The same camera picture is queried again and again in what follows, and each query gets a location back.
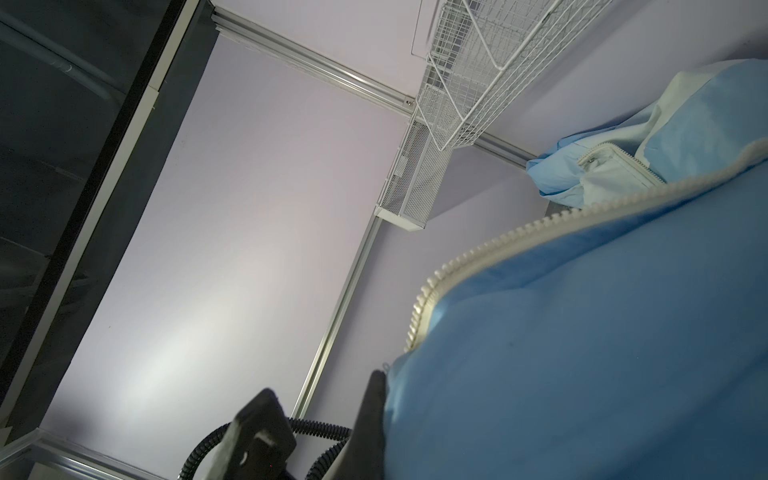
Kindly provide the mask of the light blue jacket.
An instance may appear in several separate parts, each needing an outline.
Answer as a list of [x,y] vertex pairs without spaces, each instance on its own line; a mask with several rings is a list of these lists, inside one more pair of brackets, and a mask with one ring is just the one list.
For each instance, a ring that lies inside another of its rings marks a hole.
[[528,172],[560,211],[414,305],[385,477],[765,478],[766,62],[681,72]]

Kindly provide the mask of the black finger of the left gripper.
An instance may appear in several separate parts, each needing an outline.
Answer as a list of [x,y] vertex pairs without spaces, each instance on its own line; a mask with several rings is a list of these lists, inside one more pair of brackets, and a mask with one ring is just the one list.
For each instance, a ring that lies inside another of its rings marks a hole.
[[296,445],[275,392],[265,388],[230,423],[205,479],[293,479],[287,462]]

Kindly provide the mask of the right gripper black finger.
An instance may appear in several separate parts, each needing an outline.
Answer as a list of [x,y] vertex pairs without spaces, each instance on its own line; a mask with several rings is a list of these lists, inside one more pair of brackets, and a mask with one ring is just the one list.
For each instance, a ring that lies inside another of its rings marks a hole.
[[387,378],[375,370],[368,381],[350,439],[324,475],[324,479],[384,479],[384,407]]

